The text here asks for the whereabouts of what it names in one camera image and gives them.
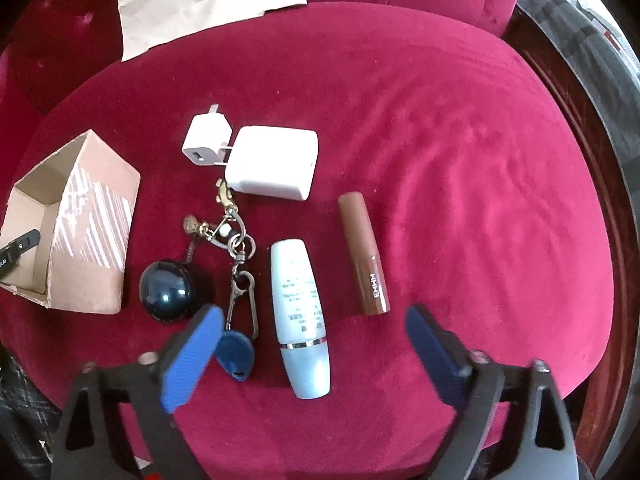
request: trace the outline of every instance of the blue gripper pad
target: blue gripper pad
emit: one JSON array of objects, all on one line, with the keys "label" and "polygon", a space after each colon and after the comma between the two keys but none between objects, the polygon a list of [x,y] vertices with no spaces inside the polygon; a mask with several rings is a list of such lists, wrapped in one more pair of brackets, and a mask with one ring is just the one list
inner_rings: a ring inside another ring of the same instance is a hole
[{"label": "blue gripper pad", "polygon": [[247,380],[254,369],[254,344],[247,336],[235,330],[225,330],[215,356],[225,372],[236,381]]},{"label": "blue gripper pad", "polygon": [[462,409],[473,368],[466,361],[466,349],[460,339],[444,330],[421,304],[409,307],[404,325],[440,400],[456,410]]},{"label": "blue gripper pad", "polygon": [[222,309],[203,306],[188,327],[162,349],[158,361],[160,401],[173,413],[191,399],[224,332]]}]

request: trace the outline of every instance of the shiny black sphere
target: shiny black sphere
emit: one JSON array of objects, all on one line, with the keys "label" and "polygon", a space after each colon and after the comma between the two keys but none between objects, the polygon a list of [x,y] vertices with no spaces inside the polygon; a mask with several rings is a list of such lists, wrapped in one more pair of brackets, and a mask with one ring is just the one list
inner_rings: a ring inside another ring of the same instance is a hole
[{"label": "shiny black sphere", "polygon": [[140,301],[160,321],[192,316],[200,307],[191,273],[173,260],[154,262],[145,269],[140,277]]}]

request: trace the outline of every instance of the white charger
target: white charger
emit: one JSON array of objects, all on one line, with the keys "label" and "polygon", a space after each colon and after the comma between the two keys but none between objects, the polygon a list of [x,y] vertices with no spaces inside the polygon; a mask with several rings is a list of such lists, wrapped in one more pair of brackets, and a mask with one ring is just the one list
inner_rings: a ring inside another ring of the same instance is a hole
[{"label": "white charger", "polygon": [[276,126],[245,126],[229,155],[225,180],[242,193],[306,200],[318,160],[318,134]]},{"label": "white charger", "polygon": [[222,166],[229,150],[231,126],[213,105],[208,114],[196,115],[182,145],[182,152],[197,166]]}]

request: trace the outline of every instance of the brown lipstick tube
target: brown lipstick tube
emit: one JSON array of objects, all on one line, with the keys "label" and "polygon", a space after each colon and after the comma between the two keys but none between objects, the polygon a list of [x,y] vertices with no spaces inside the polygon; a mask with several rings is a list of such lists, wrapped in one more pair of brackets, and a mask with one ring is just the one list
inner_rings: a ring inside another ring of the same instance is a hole
[{"label": "brown lipstick tube", "polygon": [[389,312],[385,273],[362,193],[350,192],[338,199],[344,235],[360,293],[360,309],[366,316]]}]

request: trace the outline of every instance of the open cardboard box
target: open cardboard box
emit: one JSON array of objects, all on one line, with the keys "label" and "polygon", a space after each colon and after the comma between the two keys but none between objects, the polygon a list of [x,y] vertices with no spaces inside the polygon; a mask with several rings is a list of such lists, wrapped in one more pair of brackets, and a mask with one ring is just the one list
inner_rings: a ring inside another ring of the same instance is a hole
[{"label": "open cardboard box", "polygon": [[48,156],[11,191],[0,247],[37,229],[40,243],[0,282],[40,305],[116,314],[140,174],[95,132]]}]

